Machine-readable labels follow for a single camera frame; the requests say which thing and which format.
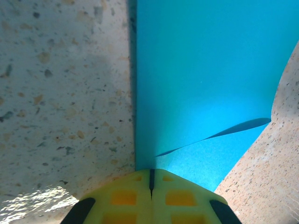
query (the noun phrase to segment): granite surface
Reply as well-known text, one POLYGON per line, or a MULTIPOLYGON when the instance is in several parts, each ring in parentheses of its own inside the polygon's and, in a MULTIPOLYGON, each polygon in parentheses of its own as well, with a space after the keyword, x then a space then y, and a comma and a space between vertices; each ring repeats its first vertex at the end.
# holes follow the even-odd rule
MULTIPOLYGON (((57 224, 134 171, 134 0, 0 1, 0 223, 57 224)), ((299 219, 299 48, 272 123, 216 190, 243 223, 299 219)))

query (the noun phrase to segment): speckled stone surface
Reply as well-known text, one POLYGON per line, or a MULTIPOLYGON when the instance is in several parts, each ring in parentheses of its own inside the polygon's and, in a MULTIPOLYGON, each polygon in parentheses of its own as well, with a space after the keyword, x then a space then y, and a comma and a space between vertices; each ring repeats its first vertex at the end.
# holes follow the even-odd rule
POLYGON ((85 192, 134 171, 130 9, 0 1, 0 223, 59 223, 85 192))
POLYGON ((243 224, 299 223, 299 44, 280 80, 272 122, 216 193, 243 224))

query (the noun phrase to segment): blue sheet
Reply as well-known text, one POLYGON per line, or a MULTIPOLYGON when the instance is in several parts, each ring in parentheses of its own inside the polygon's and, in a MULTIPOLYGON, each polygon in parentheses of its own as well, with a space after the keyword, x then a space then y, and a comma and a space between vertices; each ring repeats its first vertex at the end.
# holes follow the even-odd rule
POLYGON ((298 0, 139 0, 136 169, 214 190, 270 121, 298 15, 298 0))

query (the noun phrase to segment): yellow plastic part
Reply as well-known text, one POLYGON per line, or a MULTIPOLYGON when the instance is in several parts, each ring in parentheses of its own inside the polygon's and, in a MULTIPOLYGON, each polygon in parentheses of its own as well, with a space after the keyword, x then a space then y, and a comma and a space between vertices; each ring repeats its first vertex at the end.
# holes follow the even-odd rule
POLYGON ((221 224, 209 201, 223 197, 161 169, 152 198, 149 183, 141 170, 85 195, 96 202, 84 224, 221 224))

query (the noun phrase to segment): terrazzo floor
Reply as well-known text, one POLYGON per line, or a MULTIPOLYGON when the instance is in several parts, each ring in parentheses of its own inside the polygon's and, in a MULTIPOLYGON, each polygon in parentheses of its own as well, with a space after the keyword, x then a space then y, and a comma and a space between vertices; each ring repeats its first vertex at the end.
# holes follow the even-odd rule
MULTIPOLYGON (((134 0, 0 1, 0 224, 58 224, 134 171, 134 0)), ((299 47, 272 123, 216 190, 244 224, 299 222, 299 47)))

